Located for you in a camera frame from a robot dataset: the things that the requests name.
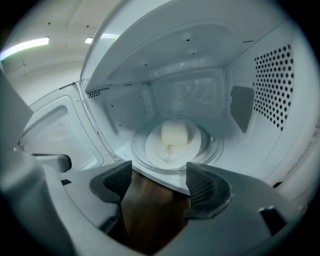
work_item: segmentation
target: wall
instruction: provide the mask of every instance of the wall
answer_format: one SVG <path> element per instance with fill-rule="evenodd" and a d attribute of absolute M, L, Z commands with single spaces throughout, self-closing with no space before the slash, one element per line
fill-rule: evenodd
<path fill-rule="evenodd" d="M 30 106 L 48 93 L 78 81 L 82 65 L 82 61 L 48 65 L 31 71 L 30 75 L 25 71 L 25 74 L 19 77 L 10 75 L 7 78 L 19 96 Z"/>

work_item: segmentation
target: ceiling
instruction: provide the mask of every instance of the ceiling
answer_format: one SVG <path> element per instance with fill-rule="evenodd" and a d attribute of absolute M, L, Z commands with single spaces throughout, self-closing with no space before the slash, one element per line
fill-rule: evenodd
<path fill-rule="evenodd" d="M 1 61 L 7 76 L 19 77 L 53 64 L 85 59 L 100 24 L 119 0 L 43 0 L 12 31 L 5 49 L 49 37 L 49 44 L 20 51 Z"/>

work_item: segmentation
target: brown object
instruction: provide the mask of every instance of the brown object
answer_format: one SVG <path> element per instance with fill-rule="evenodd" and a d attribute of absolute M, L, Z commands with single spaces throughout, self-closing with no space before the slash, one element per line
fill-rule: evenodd
<path fill-rule="evenodd" d="M 153 255 L 185 227 L 189 206 L 189 196 L 132 171 L 132 183 L 121 203 L 128 246 Z"/>

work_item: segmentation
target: white food item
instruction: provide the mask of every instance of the white food item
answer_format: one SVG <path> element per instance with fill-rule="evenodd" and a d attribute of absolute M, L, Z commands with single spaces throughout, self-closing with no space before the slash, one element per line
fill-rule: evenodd
<path fill-rule="evenodd" d="M 161 128 L 161 141 L 165 146 L 188 144 L 188 129 L 183 120 L 164 121 Z"/>

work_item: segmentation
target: fluorescent light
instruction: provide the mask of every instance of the fluorescent light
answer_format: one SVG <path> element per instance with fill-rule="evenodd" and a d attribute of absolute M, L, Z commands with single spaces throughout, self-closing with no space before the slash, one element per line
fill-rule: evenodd
<path fill-rule="evenodd" d="M 93 38 L 92 37 L 88 37 L 84 42 L 86 44 L 91 44 L 92 43 Z"/>
<path fill-rule="evenodd" d="M 6 57 L 9 57 L 12 54 L 29 49 L 36 46 L 43 46 L 49 43 L 49 37 L 34 39 L 26 42 L 16 44 L 0 53 L 0 61 L 4 60 Z"/>
<path fill-rule="evenodd" d="M 101 38 L 107 38 L 107 39 L 115 39 L 115 40 L 117 40 L 119 36 L 120 36 L 119 34 L 103 33 L 102 36 L 101 36 Z"/>

